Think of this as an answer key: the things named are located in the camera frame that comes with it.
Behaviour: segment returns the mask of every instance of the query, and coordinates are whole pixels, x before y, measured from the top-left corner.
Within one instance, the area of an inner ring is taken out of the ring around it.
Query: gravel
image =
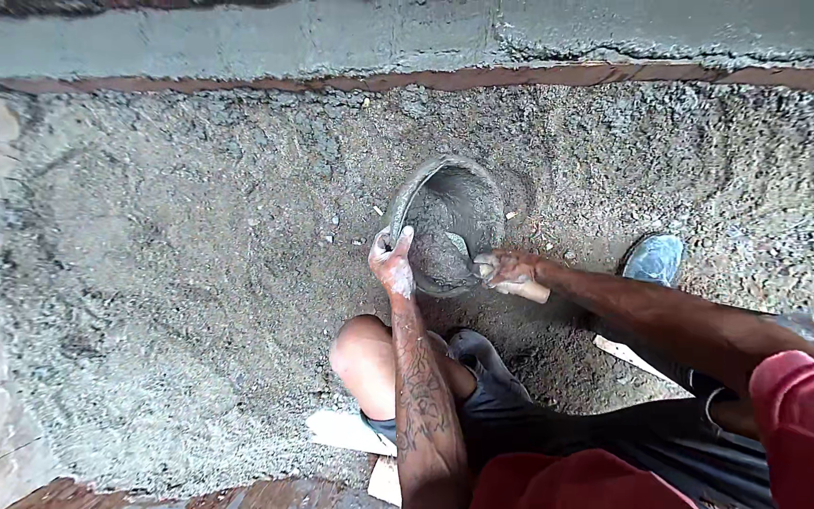
[[[326,360],[357,313],[388,320],[366,239],[430,156],[505,186],[507,243],[613,271],[660,229],[683,288],[814,306],[814,92],[683,83],[438,92],[14,95],[0,288],[21,398],[100,489],[187,496],[257,478],[362,486],[362,455],[309,443],[356,410]],[[593,413],[679,396],[601,353],[560,300],[421,298],[480,330],[543,404]]]

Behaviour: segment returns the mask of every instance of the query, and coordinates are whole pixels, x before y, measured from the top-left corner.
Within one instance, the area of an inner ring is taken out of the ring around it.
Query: black shorts
[[[458,418],[470,468],[478,472],[488,460],[507,453],[566,457],[600,448],[655,473],[698,506],[774,508],[762,444],[723,431],[708,416],[711,399],[733,393],[712,378],[644,352],[627,335],[600,332],[613,341],[623,340],[618,342],[629,345],[695,398],[570,416],[522,399],[478,363],[468,365],[476,374],[477,387],[458,407]],[[394,419],[363,417],[374,431],[395,441]]]

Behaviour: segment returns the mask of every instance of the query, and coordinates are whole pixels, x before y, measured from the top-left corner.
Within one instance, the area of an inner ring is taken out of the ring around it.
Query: blue shoe
[[[683,257],[684,243],[678,237],[664,234],[643,237],[627,252],[620,275],[673,287]]]
[[[448,345],[448,356],[476,373],[477,379],[481,374],[481,366],[516,396],[526,401],[533,400],[529,397],[529,392],[526,391],[526,387],[520,383],[520,380],[507,370],[507,366],[505,366],[498,352],[495,351],[492,343],[475,330],[461,329],[457,334],[451,336]]]

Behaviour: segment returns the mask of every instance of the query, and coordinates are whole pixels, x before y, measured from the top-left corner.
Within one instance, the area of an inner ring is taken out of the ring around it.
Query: dirty hand
[[[413,271],[407,261],[412,242],[413,226],[403,227],[396,246],[391,242],[390,226],[385,226],[373,239],[373,246],[369,250],[369,268],[391,296],[400,295],[410,299],[413,294]]]
[[[510,288],[512,283],[536,281],[536,264],[539,260],[532,253],[494,249],[491,253],[480,254],[473,259],[473,263],[491,267],[483,267],[480,275],[489,288],[500,291],[501,288]]]

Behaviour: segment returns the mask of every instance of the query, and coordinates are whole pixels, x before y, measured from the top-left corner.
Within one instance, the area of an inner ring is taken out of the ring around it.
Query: trowel handle
[[[551,289],[535,281],[527,281],[526,283],[500,283],[495,286],[495,289],[502,294],[520,295],[525,299],[539,304],[545,304],[548,301],[548,296],[552,294]]]

